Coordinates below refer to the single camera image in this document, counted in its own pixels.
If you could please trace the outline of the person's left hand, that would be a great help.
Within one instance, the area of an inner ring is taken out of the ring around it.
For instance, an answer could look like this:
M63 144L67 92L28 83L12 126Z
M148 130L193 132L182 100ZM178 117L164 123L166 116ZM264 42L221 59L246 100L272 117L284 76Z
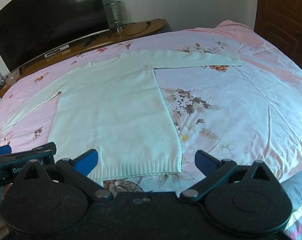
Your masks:
M0 205L3 202L3 199L5 198L5 196L6 196L6 194L9 191L11 186L12 186L12 184L10 183L10 184L7 184L7 185L1 187L2 193L0 195ZM8 234L9 234L9 230L5 226L5 222L4 222L3 216L2 216L1 211L0 211L0 240L4 239Z

